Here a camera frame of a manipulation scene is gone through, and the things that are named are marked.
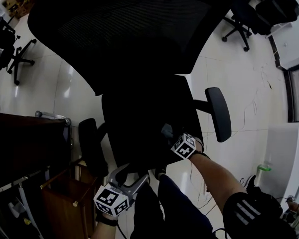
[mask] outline office chair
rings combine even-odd
[[[37,0],[28,26],[102,94],[105,124],[89,119],[79,126],[93,174],[107,174],[100,145],[106,133],[117,166],[130,163],[129,172],[179,161],[161,131],[168,124],[202,139],[196,109],[212,114],[219,142],[231,136],[221,91],[210,88],[207,102],[193,100],[176,74],[191,73],[233,0],[82,0],[84,8],[64,10],[68,1]]]
[[[20,39],[20,36],[15,36],[15,30],[10,27],[2,17],[0,17],[0,70],[4,67],[8,67],[9,62],[13,59],[14,61],[9,69],[7,69],[7,72],[12,74],[12,68],[14,67],[14,83],[16,85],[20,84],[17,80],[19,63],[27,62],[34,65],[34,60],[23,59],[22,56],[31,43],[36,43],[36,39],[30,40],[23,49],[21,47],[17,48],[14,55],[13,45],[18,39]]]
[[[254,34],[268,35],[274,25],[296,21],[299,16],[299,4],[296,0],[264,0],[256,6],[256,9],[252,8],[247,1],[235,0],[230,9],[233,12],[232,20],[226,17],[224,20],[235,28],[222,40],[227,42],[228,36],[239,31],[246,45],[244,47],[246,52],[250,49],[247,42],[247,38],[252,35],[250,29]]]

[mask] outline forearm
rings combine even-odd
[[[106,218],[112,219],[111,216],[105,215]],[[91,239],[115,239],[116,227],[98,222]]]
[[[195,154],[190,158],[190,161],[203,176],[206,186],[221,212],[223,212],[224,205],[231,195],[246,192],[227,169],[207,157]]]

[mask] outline chair leg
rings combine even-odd
[[[237,23],[236,23],[235,21],[233,21],[233,20],[231,20],[231,19],[229,19],[229,18],[224,17],[223,19],[224,19],[225,21],[227,21],[229,24],[232,24],[233,26],[236,26],[236,25],[237,25]]]
[[[32,43],[36,43],[36,39],[33,39],[33,40],[31,40],[31,41],[29,41],[28,43],[27,43],[27,45],[20,51],[20,53],[19,53],[19,57],[22,57],[23,56],[23,54],[24,54],[24,52],[27,50],[27,48],[30,46],[30,44],[32,44]]]
[[[244,43],[245,43],[245,45],[246,45],[246,47],[244,47],[244,51],[247,52],[247,51],[250,50],[250,48],[249,48],[249,44],[248,44],[248,42],[247,42],[247,38],[246,38],[246,36],[245,36],[245,33],[244,33],[242,27],[238,27],[238,31],[239,31],[239,33],[240,33],[241,37],[243,38]]]
[[[228,34],[225,35],[225,38],[227,38],[228,36],[232,35],[233,33],[235,33],[238,29],[234,28],[233,30],[231,30]]]
[[[17,49],[15,51],[15,56],[18,57],[19,50]],[[16,84],[17,86],[20,84],[20,81],[17,80],[17,76],[18,76],[18,68],[19,68],[19,61],[15,60],[14,61],[14,84]]]
[[[34,63],[35,63],[34,60],[28,60],[28,59],[24,59],[24,58],[19,58],[18,61],[30,63],[31,65],[34,65]]]

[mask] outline wire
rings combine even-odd
[[[267,80],[267,83],[268,83],[270,89],[273,89],[273,88],[271,87],[271,84],[269,83],[268,75],[264,72],[264,69],[268,66],[268,64],[269,64],[270,62],[272,62],[272,60],[273,60],[273,58],[274,58],[274,56],[275,56],[276,53],[277,53],[277,51],[273,54],[273,56],[271,57],[270,61],[267,62],[264,66],[261,67],[261,71],[255,70],[255,69],[253,68],[253,70],[254,70],[255,72],[260,72],[260,73],[261,73],[261,78],[262,78],[262,80],[263,80],[263,85],[264,85],[264,87],[265,87],[265,81],[264,81],[263,74],[267,77],[266,80]],[[236,131],[233,135],[231,135],[231,137],[235,136],[238,132],[242,131],[242,130],[245,128],[245,125],[246,125],[246,110],[247,110],[247,108],[248,108],[250,105],[253,105],[253,108],[254,108],[254,114],[257,115],[257,113],[258,113],[258,109],[257,109],[257,103],[256,103],[255,99],[256,99],[256,97],[257,97],[257,93],[258,93],[258,90],[259,90],[259,89],[260,89],[260,87],[257,88],[256,93],[255,93],[254,98],[252,99],[252,101],[245,107],[245,110],[244,110],[244,125],[243,125],[243,127],[242,127],[241,129],[239,129],[238,131]]]
[[[215,206],[216,206],[217,204],[215,204],[214,206],[213,206],[213,208],[212,209],[210,209],[210,211],[208,212],[208,213],[206,213],[206,215],[205,216],[207,216],[214,208],[215,208]]]
[[[244,188],[248,185],[250,179],[253,177],[253,175],[249,176],[248,180],[246,181],[245,185],[244,185]]]
[[[125,234],[123,234],[123,232],[122,232],[122,230],[121,230],[121,228],[120,228],[119,223],[118,223],[118,229],[119,229],[119,231],[121,232],[121,234],[122,234],[122,236],[124,237],[124,239],[127,239],[126,236],[125,236]]]
[[[212,200],[212,199],[213,199],[213,197],[211,197],[205,205],[203,205],[202,207],[198,207],[198,209],[202,209],[203,207],[205,207],[206,205],[208,205],[208,203],[209,203],[210,200]]]

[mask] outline chair base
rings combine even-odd
[[[249,51],[250,48],[249,48],[249,44],[247,42],[247,38],[249,38],[249,36],[251,36],[252,33],[248,29],[244,28],[243,25],[240,22],[238,22],[237,20],[233,21],[233,20],[231,20],[229,18],[226,18],[226,17],[224,17],[224,20],[227,21],[228,23],[230,23],[231,25],[233,25],[235,28],[233,30],[231,30],[228,34],[226,34],[222,38],[222,41],[227,42],[227,37],[232,35],[234,32],[238,31],[240,33],[241,37],[243,38],[243,41],[246,45],[246,47],[244,47],[244,51],[246,51],[246,52]]]
[[[12,68],[14,67],[14,84],[16,84],[17,86],[20,84],[20,81],[17,80],[19,63],[20,62],[26,62],[26,63],[30,63],[31,65],[34,65],[34,63],[35,63],[34,60],[28,60],[28,59],[23,59],[22,58],[23,54],[25,53],[27,48],[32,43],[36,43],[36,39],[30,40],[23,49],[21,47],[16,49],[15,56],[12,57],[14,59],[14,62],[12,63],[12,65],[7,70],[7,72],[9,74],[12,74]]]

